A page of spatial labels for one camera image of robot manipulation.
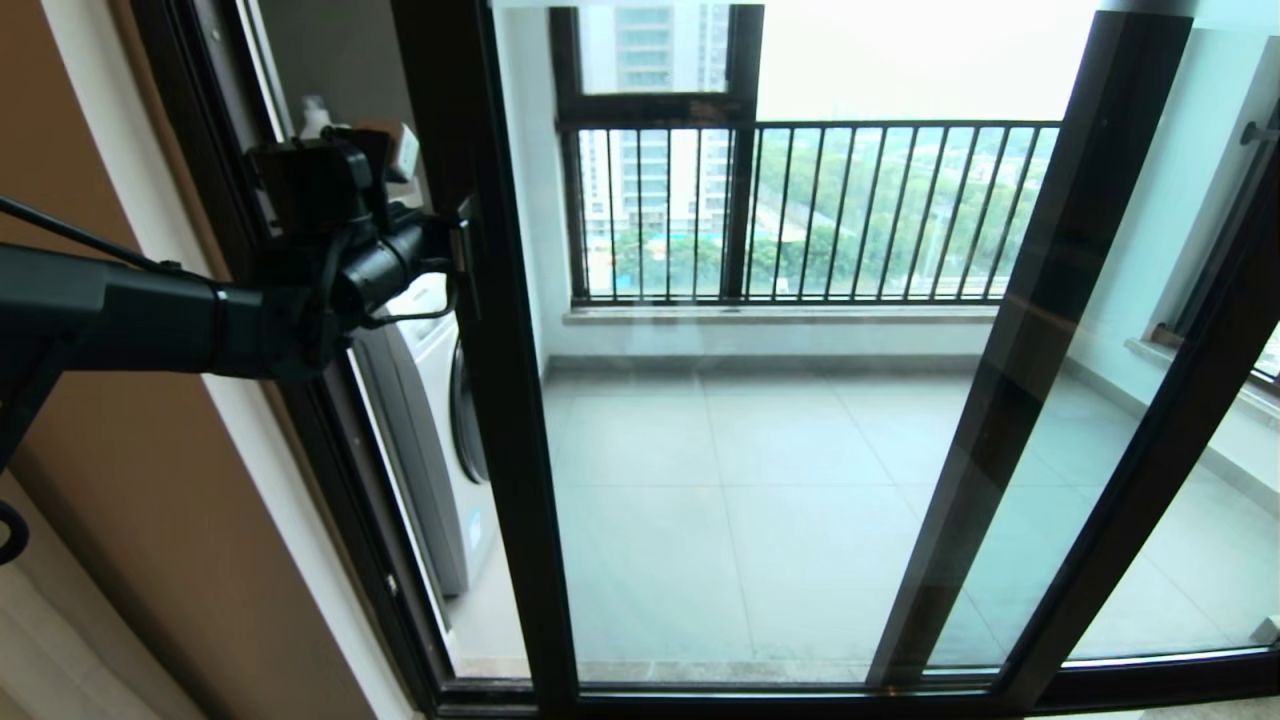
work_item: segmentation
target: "brown wall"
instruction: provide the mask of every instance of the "brown wall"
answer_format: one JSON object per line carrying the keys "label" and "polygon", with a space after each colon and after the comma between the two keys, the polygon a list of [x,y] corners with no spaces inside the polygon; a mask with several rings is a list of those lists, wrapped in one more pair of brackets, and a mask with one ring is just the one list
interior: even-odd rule
{"label": "brown wall", "polygon": [[[40,3],[0,14],[0,195],[137,247]],[[200,378],[68,374],[13,468],[210,716],[371,716]]]}

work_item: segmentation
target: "white washing machine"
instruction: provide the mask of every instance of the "white washing machine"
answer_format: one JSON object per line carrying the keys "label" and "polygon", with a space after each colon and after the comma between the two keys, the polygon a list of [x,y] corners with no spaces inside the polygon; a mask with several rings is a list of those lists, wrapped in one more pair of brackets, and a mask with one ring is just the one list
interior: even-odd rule
{"label": "white washing machine", "polygon": [[[407,315],[443,306],[443,275],[422,275],[387,310]],[[461,594],[493,550],[498,514],[457,319],[451,313],[385,325],[361,333],[355,350],[438,591]]]}

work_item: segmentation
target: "balcony railing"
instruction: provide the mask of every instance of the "balcony railing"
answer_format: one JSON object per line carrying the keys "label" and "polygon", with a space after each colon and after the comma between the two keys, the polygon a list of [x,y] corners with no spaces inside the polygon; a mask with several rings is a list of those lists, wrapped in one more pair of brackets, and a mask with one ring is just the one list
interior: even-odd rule
{"label": "balcony railing", "polygon": [[1059,126],[576,131],[575,304],[996,302]]}

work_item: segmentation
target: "floor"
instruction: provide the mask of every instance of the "floor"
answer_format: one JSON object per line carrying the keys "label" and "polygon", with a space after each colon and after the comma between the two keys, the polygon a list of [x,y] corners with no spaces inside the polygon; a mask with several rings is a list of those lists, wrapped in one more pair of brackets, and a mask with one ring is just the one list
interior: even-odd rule
{"label": "floor", "polygon": [[[584,679],[860,680],[969,380],[553,374],[544,404]],[[1135,427],[1059,379],[933,664],[1005,659]],[[1197,468],[1073,657],[1253,644],[1280,614],[1268,510]],[[476,674],[518,674],[502,559],[489,570],[468,593],[486,597],[452,612],[454,655]]]}

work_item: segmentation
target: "railing bar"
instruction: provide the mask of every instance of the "railing bar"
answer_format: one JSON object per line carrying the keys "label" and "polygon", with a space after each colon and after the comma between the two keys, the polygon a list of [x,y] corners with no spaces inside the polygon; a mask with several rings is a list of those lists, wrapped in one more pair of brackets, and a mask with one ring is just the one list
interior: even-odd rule
{"label": "railing bar", "polygon": [[804,295],[804,277],[809,270],[809,240],[813,236],[813,210],[818,202],[818,178],[822,170],[822,146],[827,142],[827,128],[818,131],[818,158],[813,163],[813,192],[809,193],[809,222],[804,231],[804,258],[800,259],[800,286],[796,287],[796,300]]}
{"label": "railing bar", "polygon": [[1014,190],[1014,201],[1009,205],[1009,214],[1005,217],[1005,229],[1000,233],[1000,245],[996,246],[996,258],[991,261],[991,273],[987,274],[987,286],[982,288],[982,297],[991,296],[991,283],[996,279],[996,270],[1000,260],[1005,256],[1005,242],[1009,240],[1009,231],[1014,227],[1014,215],[1018,214],[1018,204],[1023,199],[1023,187],[1027,184],[1027,170],[1032,167],[1032,156],[1036,155],[1036,143],[1039,142],[1039,131],[1032,131],[1032,141],[1027,146],[1027,156],[1023,158],[1023,169],[1018,173],[1018,187]]}
{"label": "railing bar", "polygon": [[640,131],[636,131],[636,265],[640,274],[640,300],[644,300],[644,178],[640,177]]}
{"label": "railing bar", "polygon": [[920,231],[915,233],[915,250],[911,251],[911,269],[906,273],[906,284],[902,286],[902,299],[911,295],[911,282],[915,279],[915,264],[920,259],[920,246],[924,243],[924,227],[929,224],[929,213],[933,210],[933,190],[938,184],[938,173],[942,172],[942,158],[947,154],[947,136],[951,128],[942,128],[942,141],[938,142],[938,159],[933,163],[933,177],[929,178],[929,192],[924,197],[924,215],[920,218]]}
{"label": "railing bar", "polygon": [[787,191],[791,190],[791,151],[796,145],[795,128],[787,131],[787,161],[782,169],[782,205],[778,209],[778,249],[773,254],[773,284],[769,286],[769,300],[778,299],[778,272],[782,269],[782,232],[787,227]]}
{"label": "railing bar", "polygon": [[783,129],[809,129],[809,128],[1056,128],[1061,127],[1061,120],[756,120],[749,123],[755,128],[783,128]]}
{"label": "railing bar", "polygon": [[897,222],[902,217],[902,200],[906,199],[906,178],[911,176],[911,161],[915,160],[915,140],[920,128],[911,128],[911,146],[906,151],[906,165],[902,167],[902,182],[897,186],[897,205],[893,208],[893,223],[888,229],[888,247],[884,249],[884,263],[881,264],[881,282],[876,288],[876,300],[884,296],[884,278],[888,275],[888,261],[893,256],[893,240],[897,237]]}
{"label": "railing bar", "polygon": [[667,293],[671,300],[671,131],[667,131]]}
{"label": "railing bar", "polygon": [[1000,167],[1005,161],[1005,147],[1009,146],[1009,128],[1000,136],[1000,150],[996,151],[996,165],[991,169],[991,179],[987,181],[987,192],[982,199],[982,210],[978,213],[978,224],[973,229],[973,242],[969,243],[969,252],[964,259],[964,272],[960,273],[960,284],[956,286],[956,300],[964,295],[964,286],[969,282],[969,270],[973,269],[973,256],[978,252],[978,243],[982,242],[982,225],[987,222],[987,209],[991,208],[991,196],[996,190],[996,181],[1000,179]]}
{"label": "railing bar", "polygon": [[760,155],[764,151],[764,131],[755,131],[755,183],[751,190],[751,224],[746,228],[746,282],[742,287],[742,297],[751,297],[751,261],[755,255],[755,209],[760,204]]}
{"label": "railing bar", "polygon": [[593,131],[573,133],[573,142],[577,142],[577,187],[580,188],[577,193],[577,209],[582,218],[582,282],[586,284],[584,288],[586,296],[591,297],[591,251],[588,243],[591,233],[586,228],[586,177],[582,174],[582,132],[586,132],[590,138]]}
{"label": "railing bar", "polygon": [[692,297],[698,297],[698,220],[700,219],[700,210],[703,209],[703,131],[698,129],[698,152],[695,155],[694,165],[694,290],[690,293]]}
{"label": "railing bar", "polygon": [[863,274],[863,255],[867,252],[867,231],[872,227],[872,209],[876,205],[876,186],[879,184],[881,160],[884,159],[884,140],[888,137],[888,128],[881,128],[879,149],[876,151],[876,168],[872,170],[872,190],[867,193],[867,213],[863,217],[863,236],[858,241],[858,261],[854,263],[854,284],[849,288],[849,299],[858,295],[858,279]]}
{"label": "railing bar", "polygon": [[[737,149],[737,136],[739,132],[724,131],[728,133],[728,147],[724,149],[724,158],[732,158],[733,151]],[[724,178],[724,205],[721,208],[721,279],[724,278],[726,259],[728,258],[728,208],[730,208],[730,193],[732,187],[732,179]]]}
{"label": "railing bar", "polygon": [[938,295],[938,281],[942,278],[942,265],[947,261],[947,250],[951,249],[951,233],[956,227],[956,215],[960,214],[960,199],[964,197],[965,186],[969,184],[969,165],[973,163],[973,150],[978,146],[978,136],[982,128],[973,128],[973,137],[969,140],[969,154],[964,159],[964,169],[960,170],[960,187],[956,188],[956,199],[951,205],[951,218],[947,220],[947,234],[942,238],[942,252],[938,255],[938,266],[933,270],[933,287],[929,290],[929,300]]}
{"label": "railing bar", "polygon": [[[938,300],[929,300],[927,297],[909,297],[906,300],[900,299],[900,297],[886,297],[886,299],[883,299],[881,301],[877,301],[877,300],[870,299],[870,297],[861,297],[861,299],[856,299],[856,300],[849,300],[847,297],[837,296],[837,297],[835,297],[832,300],[828,300],[828,301],[817,301],[817,300],[796,300],[795,297],[791,297],[791,296],[783,296],[783,297],[777,299],[776,301],[769,301],[768,297],[758,297],[756,300],[754,300],[751,302],[745,302],[744,304],[744,302],[737,301],[737,300],[728,300],[728,299],[721,299],[721,297],[717,297],[717,296],[713,296],[713,295],[704,295],[704,296],[699,297],[696,300],[696,302],[694,302],[694,305],[704,305],[704,306],[733,306],[733,307],[744,307],[744,306],[746,306],[746,307],[751,307],[751,306],[755,306],[755,307],[772,307],[772,306],[780,306],[780,307],[783,307],[783,306],[785,307],[791,307],[791,306],[795,306],[795,307],[815,307],[815,306],[819,306],[819,307],[820,306],[827,306],[827,307],[874,307],[874,306],[881,306],[881,305],[895,306],[895,307],[900,306],[900,305],[918,305],[918,306],[932,306],[932,307],[956,307],[956,306],[959,306],[959,307],[969,307],[969,306],[983,306],[983,305],[997,306],[997,305],[1000,305],[1000,302],[1001,302],[1000,299],[983,300],[980,297],[965,297],[963,300],[955,300],[952,297],[940,297]],[[575,307],[634,307],[636,305],[635,299],[623,297],[623,299],[620,299],[620,300],[614,301],[614,300],[609,300],[608,296],[602,297],[600,300],[573,300],[573,301],[571,301],[571,304]],[[646,301],[645,305],[652,305],[652,306],[655,306],[655,307],[657,306],[687,307],[690,305],[690,301],[689,301],[687,297],[671,299],[671,300],[652,299],[652,300]],[[818,318],[814,322],[822,323],[824,320],[820,319],[820,318]],[[845,320],[840,319],[840,320],[832,320],[832,322],[845,322]]]}
{"label": "railing bar", "polygon": [[[664,92],[662,94],[664,100],[677,101],[676,97],[681,94],[678,92]],[[625,94],[612,95],[614,99],[626,97]],[[643,101],[649,101],[653,95],[641,95]],[[557,132],[576,131],[576,129],[813,129],[813,128],[827,128],[827,129],[847,129],[858,127],[887,127],[887,128],[910,128],[910,127],[977,127],[977,128],[1060,128],[1062,126],[1061,120],[719,120],[713,119],[703,120],[694,118],[685,119],[666,119],[666,118],[652,118],[645,117],[643,113],[623,113],[617,117],[611,117],[608,119],[573,119],[573,120],[557,120]]]}
{"label": "railing bar", "polygon": [[823,300],[831,300],[831,281],[836,275],[836,250],[840,249],[840,223],[845,219],[845,195],[849,191],[849,169],[854,164],[855,140],[858,140],[858,128],[849,128],[849,151],[845,152],[845,178],[840,182],[840,204],[836,206],[836,234],[831,238],[831,260],[827,263],[827,290],[822,293]]}
{"label": "railing bar", "polygon": [[618,299],[618,247],[613,227],[613,131],[604,131],[604,161],[609,164],[609,282],[613,300]]}

